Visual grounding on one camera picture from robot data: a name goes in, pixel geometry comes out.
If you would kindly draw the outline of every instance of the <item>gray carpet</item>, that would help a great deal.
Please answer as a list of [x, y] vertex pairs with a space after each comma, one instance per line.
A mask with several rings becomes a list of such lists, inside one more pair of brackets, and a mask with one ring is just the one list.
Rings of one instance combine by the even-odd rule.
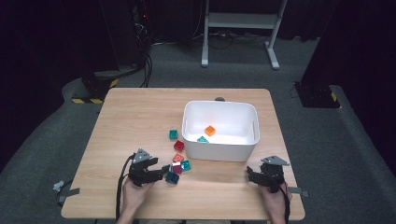
[[[274, 71], [260, 40], [250, 37], [226, 49], [209, 49], [207, 68], [200, 66], [201, 48], [153, 46], [149, 86], [268, 89], [297, 183], [311, 196], [304, 198], [305, 219], [296, 223], [395, 223], [395, 177], [343, 90], [332, 86], [342, 108], [320, 109], [302, 107], [293, 88], [318, 41], [278, 39], [280, 70]], [[216, 48], [227, 45], [213, 39], [210, 43]], [[140, 71], [122, 77], [117, 88], [139, 87], [143, 75]], [[62, 218], [52, 189], [54, 183], [74, 177], [102, 107], [71, 103], [78, 82], [64, 87], [65, 103], [26, 139], [0, 175], [0, 223], [94, 223]]]

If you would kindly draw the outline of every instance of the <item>metal bracket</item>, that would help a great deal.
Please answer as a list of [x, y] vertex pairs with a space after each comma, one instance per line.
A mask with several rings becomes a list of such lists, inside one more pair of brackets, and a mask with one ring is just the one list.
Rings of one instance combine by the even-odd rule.
[[286, 161], [280, 159], [278, 156], [271, 156], [271, 157], [264, 158], [264, 159], [262, 159], [262, 162], [271, 164], [271, 165], [286, 165], [286, 166], [289, 165]]
[[139, 163], [141, 161], [146, 161], [151, 158], [152, 156], [147, 151], [145, 151], [143, 148], [139, 148], [136, 155], [134, 156], [133, 163]]
[[308, 191], [302, 191], [300, 188], [294, 188], [294, 187], [289, 187], [289, 192], [290, 193], [295, 193], [295, 194], [300, 194], [302, 198], [309, 198], [309, 192]]

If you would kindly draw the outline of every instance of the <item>small black object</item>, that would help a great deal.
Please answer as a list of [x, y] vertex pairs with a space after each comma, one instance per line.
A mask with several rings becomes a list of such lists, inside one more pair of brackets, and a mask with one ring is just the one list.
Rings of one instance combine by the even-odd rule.
[[216, 97], [215, 101], [225, 102], [225, 99], [219, 96], [219, 97]]

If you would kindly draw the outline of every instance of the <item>robotic hand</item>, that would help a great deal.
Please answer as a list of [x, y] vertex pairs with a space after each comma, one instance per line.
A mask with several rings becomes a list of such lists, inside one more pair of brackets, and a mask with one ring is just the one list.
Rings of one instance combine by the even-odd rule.
[[272, 156], [262, 159], [260, 166], [261, 172], [256, 173], [247, 166], [248, 180], [270, 188], [271, 193], [279, 191], [279, 185], [285, 182], [283, 176], [283, 165], [288, 165], [285, 161], [278, 156]]
[[152, 158], [145, 150], [139, 148], [137, 153], [132, 156], [128, 177], [138, 187], [162, 180], [163, 175], [169, 170], [169, 165], [164, 166], [161, 170], [149, 171], [149, 166], [157, 164], [157, 162], [158, 158]]

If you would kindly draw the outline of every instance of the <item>wooden table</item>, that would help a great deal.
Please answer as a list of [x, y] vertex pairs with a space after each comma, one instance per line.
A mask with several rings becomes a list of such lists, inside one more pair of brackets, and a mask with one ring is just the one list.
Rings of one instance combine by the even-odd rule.
[[[66, 199], [64, 217], [114, 218], [117, 182], [122, 166], [140, 147], [159, 162], [150, 170], [172, 163], [175, 141], [169, 130], [179, 130], [184, 107], [193, 100], [214, 100], [256, 107], [261, 139], [246, 162], [190, 160], [191, 170], [181, 174], [177, 185], [157, 182], [136, 218], [264, 220], [262, 196], [248, 182], [246, 166], [260, 171], [261, 159], [277, 155], [290, 161], [270, 92], [264, 89], [123, 89], [110, 90], [92, 131], [71, 189], [78, 195]], [[290, 166], [285, 179], [297, 187]], [[304, 218], [299, 195], [290, 205], [290, 220]]]

